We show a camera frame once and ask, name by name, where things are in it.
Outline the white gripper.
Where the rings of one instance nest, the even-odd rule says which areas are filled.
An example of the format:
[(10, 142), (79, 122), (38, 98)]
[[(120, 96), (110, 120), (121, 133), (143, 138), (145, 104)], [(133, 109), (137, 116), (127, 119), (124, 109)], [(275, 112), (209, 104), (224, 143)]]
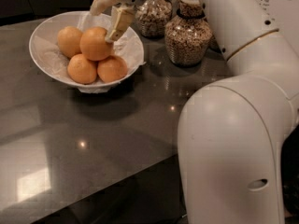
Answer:
[[(120, 4), (111, 10), (111, 24), (106, 34), (106, 42), (113, 43), (118, 41), (130, 27), (135, 18), (135, 6), (141, 6), (146, 0), (117, 0)], [(112, 7), (116, 0), (93, 0), (90, 13), (98, 16), (108, 7)]]

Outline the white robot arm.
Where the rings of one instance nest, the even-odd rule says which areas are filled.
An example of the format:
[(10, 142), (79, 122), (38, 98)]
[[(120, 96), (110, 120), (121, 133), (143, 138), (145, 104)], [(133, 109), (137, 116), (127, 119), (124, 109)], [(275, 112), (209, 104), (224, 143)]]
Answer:
[(232, 77), (181, 111), (189, 224), (285, 224), (280, 159), (298, 123), (298, 56), (256, 0), (202, 0)]

